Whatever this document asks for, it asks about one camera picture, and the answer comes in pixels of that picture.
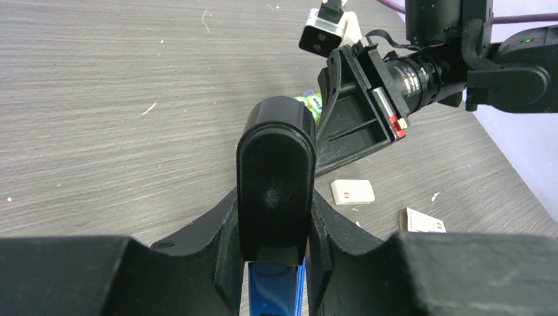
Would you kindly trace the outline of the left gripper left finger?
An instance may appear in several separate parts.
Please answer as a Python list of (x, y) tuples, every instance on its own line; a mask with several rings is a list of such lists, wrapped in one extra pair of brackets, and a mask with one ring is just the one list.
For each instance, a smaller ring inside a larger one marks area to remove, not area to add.
[(1, 239), (2, 315), (238, 315), (237, 194), (145, 246), (129, 236)]

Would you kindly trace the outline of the blue stapler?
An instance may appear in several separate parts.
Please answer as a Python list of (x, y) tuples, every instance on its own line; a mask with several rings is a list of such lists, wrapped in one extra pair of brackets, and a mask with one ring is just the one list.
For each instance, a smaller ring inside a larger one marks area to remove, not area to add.
[(238, 222), (252, 315), (301, 313), (314, 133), (314, 117), (301, 101), (276, 96), (250, 112), (238, 142)]

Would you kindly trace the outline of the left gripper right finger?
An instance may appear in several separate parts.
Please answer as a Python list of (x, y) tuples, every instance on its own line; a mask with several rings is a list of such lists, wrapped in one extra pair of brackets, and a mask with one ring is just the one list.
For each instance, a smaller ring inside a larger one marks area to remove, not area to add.
[(315, 194), (310, 315), (556, 315), (557, 241), (398, 232), (381, 240)]

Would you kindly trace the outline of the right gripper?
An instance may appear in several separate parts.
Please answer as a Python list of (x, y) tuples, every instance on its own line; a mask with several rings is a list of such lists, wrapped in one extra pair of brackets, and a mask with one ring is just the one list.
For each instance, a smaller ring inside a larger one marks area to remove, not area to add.
[[(406, 136), (408, 116), (439, 103), (457, 108), (466, 88), (461, 43), (423, 47), (407, 56), (379, 55), (361, 38), (333, 50), (318, 76), (323, 108), (317, 127), (316, 176), (365, 158)], [(361, 89), (357, 61), (372, 89)]]

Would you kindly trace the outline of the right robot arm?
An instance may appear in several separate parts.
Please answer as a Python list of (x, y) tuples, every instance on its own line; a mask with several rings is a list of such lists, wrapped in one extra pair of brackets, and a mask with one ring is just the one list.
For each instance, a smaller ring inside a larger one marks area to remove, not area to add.
[(469, 112), (557, 112), (557, 15), (551, 26), (491, 41), (491, 1), (406, 1), (407, 42), (385, 30), (363, 34), (343, 1), (310, 11), (299, 46), (326, 58), (318, 76), (317, 176), (403, 139), (409, 117), (439, 103)]

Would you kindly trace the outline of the white staple box sleeve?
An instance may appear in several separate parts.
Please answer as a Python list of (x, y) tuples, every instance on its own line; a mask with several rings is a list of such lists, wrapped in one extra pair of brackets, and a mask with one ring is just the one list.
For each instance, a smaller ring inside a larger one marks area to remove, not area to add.
[(369, 180), (337, 179), (330, 187), (336, 205), (368, 205), (376, 200)]

